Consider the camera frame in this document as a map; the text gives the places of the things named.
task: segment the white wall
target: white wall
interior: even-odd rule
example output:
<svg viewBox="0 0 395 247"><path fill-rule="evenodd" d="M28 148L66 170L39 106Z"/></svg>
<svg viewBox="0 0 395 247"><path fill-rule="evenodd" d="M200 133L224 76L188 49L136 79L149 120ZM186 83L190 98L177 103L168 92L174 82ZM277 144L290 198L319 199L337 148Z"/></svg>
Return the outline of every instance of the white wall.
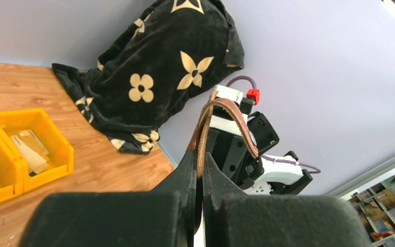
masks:
<svg viewBox="0 0 395 247"><path fill-rule="evenodd" d="M0 62L95 67L151 3L0 0ZM269 153L294 150L323 170L304 193L325 193L395 152L395 19L380 0L224 3L246 51L236 75L258 82L257 110L281 138ZM175 162L207 98L190 100L161 128Z"/></svg>
<svg viewBox="0 0 395 247"><path fill-rule="evenodd" d="M256 109L281 138L268 153L294 150L322 168L303 194L326 193L395 153L395 18L380 0L224 3L246 52L236 75L260 85ZM175 162L207 98L161 128Z"/></svg>

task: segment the purple cable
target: purple cable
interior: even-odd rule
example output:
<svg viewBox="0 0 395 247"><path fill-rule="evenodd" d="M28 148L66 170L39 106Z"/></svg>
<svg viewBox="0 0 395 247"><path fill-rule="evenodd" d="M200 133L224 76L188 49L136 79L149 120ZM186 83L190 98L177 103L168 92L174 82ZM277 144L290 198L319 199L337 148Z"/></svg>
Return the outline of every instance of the purple cable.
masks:
<svg viewBox="0 0 395 247"><path fill-rule="evenodd" d="M227 87L230 87L234 82L238 81L238 80L246 80L249 81L250 84L252 85L253 89L257 89L257 83L249 76L237 76L234 77L232 80L230 80L228 82L228 84L226 85Z"/></svg>
<svg viewBox="0 0 395 247"><path fill-rule="evenodd" d="M294 162L294 161L279 160L279 159L276 160L276 159L274 159L272 157L269 157L269 156L267 156L265 154L263 154L261 157L263 157L264 159L266 159L268 161L271 161L271 162L276 161L276 162L280 162L280 163L287 163L287 164L296 165L296 162ZM308 167L308 168L314 169L315 171L310 171L311 174L319 174L319 173L321 173L321 170L319 168L317 168L315 166L312 166L312 165L308 165L308 164L299 162L299 166L304 166L304 167Z"/></svg>

